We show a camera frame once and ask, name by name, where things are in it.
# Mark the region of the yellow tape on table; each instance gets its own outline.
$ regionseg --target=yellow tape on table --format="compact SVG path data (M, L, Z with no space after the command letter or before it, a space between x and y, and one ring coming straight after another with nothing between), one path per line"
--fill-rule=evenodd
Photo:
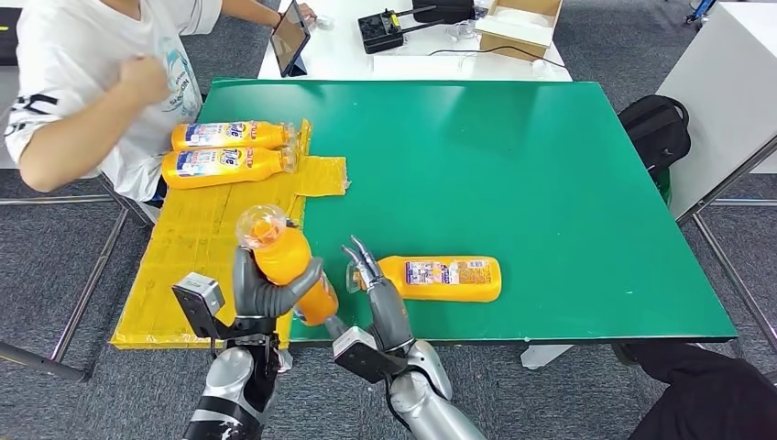
M303 154L294 174L170 190L111 344L118 348L209 346L207 339L192 333L170 287L192 271L218 280L226 305L217 317L231 323L235 318L231 292L237 217L250 206L275 204L301 225L305 197L344 195L347 184L345 158ZM290 316L286 316L279 321L283 345L288 343L289 329Z

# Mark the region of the black backpack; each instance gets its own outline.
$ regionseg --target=black backpack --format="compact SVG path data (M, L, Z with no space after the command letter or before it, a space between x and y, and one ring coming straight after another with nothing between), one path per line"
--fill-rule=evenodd
M626 107L618 119L654 181L691 150L688 111L675 99L649 94Z

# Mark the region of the white t-shirt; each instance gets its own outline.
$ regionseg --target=white t-shirt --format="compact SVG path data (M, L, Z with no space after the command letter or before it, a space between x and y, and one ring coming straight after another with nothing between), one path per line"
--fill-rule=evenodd
M192 122L202 107L179 35L210 32L221 6L222 0L140 0L137 21L100 0L29 0L18 24L19 98L5 132L11 157L19 161L35 130L110 89L122 61L155 56L168 71L173 93L135 119L100 167L118 193L150 200L170 132Z

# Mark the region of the detergent bottle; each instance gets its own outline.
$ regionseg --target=detergent bottle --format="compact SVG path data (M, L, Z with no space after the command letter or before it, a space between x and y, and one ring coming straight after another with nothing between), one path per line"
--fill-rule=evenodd
M162 176L176 190L257 182L281 171L294 172L298 154L295 147L278 151L251 147L173 151L162 159Z
M288 219L277 206L254 206L237 219L235 233L241 246L253 249L254 258L268 280L288 284L300 276L310 262L311 247L302 232L288 227ZM334 289L321 279L295 305L294 313L306 325L324 324L337 313Z
M386 257L378 265L406 300L488 303L502 290L499 263L491 257ZM353 263L345 286L351 293L365 289Z
M297 137L293 124L246 121L215 124L181 124L172 130L172 149L253 147L277 149Z

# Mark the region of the green tabletop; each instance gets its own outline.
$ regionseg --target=green tabletop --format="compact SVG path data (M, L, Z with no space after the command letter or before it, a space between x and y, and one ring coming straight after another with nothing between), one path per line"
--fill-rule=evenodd
M344 288L355 234L377 258L498 259L494 302L407 301L418 337L736 336L598 84L230 80L200 119L303 117L312 154L347 158L347 195L309 199L304 232L348 323L370 321ZM328 336L295 321L291 339Z

